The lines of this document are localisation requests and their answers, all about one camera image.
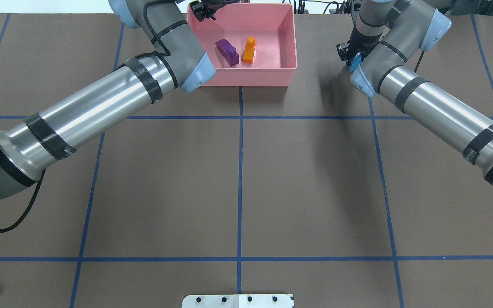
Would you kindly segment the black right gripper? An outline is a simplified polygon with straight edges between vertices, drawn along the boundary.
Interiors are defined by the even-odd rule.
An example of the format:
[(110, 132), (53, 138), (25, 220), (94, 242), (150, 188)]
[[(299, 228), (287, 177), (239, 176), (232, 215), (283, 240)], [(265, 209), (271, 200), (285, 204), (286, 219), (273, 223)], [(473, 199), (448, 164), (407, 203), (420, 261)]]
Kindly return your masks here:
[(347, 43), (336, 45), (337, 54), (345, 62), (346, 68), (350, 61), (358, 54), (362, 54), (364, 60), (377, 45), (377, 36), (368, 36), (360, 33), (356, 27), (352, 29), (350, 39)]

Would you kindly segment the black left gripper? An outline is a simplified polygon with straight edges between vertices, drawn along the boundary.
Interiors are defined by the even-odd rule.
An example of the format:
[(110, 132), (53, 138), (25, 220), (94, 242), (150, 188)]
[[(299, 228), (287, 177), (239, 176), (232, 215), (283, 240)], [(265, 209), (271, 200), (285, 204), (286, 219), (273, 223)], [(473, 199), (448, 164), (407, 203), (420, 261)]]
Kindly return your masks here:
[(234, 0), (194, 0), (189, 7), (195, 18), (202, 22), (205, 19), (216, 20), (217, 10), (233, 3)]

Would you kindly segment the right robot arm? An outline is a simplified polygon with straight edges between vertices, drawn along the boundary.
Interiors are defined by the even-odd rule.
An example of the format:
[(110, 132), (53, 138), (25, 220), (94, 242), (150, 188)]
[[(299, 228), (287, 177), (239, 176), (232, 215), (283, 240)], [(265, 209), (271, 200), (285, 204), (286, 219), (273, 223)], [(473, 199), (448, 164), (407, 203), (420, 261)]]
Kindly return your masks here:
[(406, 63), (418, 51), (429, 51), (451, 27), (445, 13), (454, 0), (362, 0), (352, 11), (353, 29), (337, 45), (352, 72), (350, 82), (368, 98), (383, 96), (432, 131), (483, 172), (493, 186), (493, 120)]

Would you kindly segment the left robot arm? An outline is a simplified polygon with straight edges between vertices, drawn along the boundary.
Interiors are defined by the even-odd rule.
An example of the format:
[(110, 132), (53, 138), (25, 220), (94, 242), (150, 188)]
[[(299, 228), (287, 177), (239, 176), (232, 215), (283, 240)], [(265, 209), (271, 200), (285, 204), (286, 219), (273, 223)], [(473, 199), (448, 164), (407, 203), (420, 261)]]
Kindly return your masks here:
[(128, 27), (142, 29), (154, 50), (10, 130), (0, 130), (0, 200), (41, 180), (43, 170), (175, 89), (191, 93), (214, 78), (207, 51), (177, 0), (110, 0)]

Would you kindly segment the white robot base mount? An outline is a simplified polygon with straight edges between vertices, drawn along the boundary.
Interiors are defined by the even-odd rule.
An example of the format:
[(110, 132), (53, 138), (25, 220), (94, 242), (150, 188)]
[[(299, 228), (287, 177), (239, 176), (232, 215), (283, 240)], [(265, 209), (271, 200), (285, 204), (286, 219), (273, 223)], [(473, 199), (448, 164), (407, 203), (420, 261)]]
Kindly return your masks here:
[(182, 308), (294, 308), (289, 294), (210, 294), (185, 296)]

